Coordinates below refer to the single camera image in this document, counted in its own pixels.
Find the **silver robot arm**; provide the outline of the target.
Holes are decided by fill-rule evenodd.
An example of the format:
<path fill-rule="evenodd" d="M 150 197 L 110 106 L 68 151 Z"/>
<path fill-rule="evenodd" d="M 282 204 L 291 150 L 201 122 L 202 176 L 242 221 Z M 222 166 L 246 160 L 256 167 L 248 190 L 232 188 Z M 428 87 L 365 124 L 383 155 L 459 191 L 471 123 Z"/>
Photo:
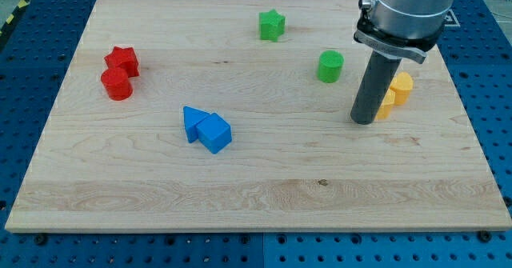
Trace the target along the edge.
<path fill-rule="evenodd" d="M 359 0 L 354 40 L 390 58 L 422 64 L 454 0 Z"/>

